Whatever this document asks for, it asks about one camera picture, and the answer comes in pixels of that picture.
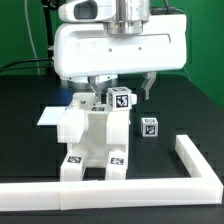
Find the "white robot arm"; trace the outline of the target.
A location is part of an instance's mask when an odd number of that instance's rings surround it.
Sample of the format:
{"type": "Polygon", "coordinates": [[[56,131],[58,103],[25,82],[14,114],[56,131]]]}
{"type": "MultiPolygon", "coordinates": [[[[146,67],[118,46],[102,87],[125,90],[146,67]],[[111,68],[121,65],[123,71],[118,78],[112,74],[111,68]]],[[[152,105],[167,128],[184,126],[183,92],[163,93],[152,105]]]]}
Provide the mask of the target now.
{"type": "Polygon", "coordinates": [[[183,11],[151,0],[66,0],[54,43],[54,69],[64,80],[87,79],[101,98],[98,78],[144,73],[148,89],[157,71],[184,67],[183,11]]]}

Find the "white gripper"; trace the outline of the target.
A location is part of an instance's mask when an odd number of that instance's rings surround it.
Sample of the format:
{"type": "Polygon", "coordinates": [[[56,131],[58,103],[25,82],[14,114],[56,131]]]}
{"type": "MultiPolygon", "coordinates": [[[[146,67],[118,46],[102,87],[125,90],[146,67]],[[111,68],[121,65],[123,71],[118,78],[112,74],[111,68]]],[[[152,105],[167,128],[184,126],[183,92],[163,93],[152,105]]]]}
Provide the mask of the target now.
{"type": "Polygon", "coordinates": [[[90,76],[88,82],[101,104],[106,103],[106,92],[94,76],[147,72],[141,97],[148,100],[155,71],[185,65],[186,25],[183,14],[153,16],[138,35],[109,35],[103,23],[63,24],[55,36],[55,71],[62,78],[90,76]]]}

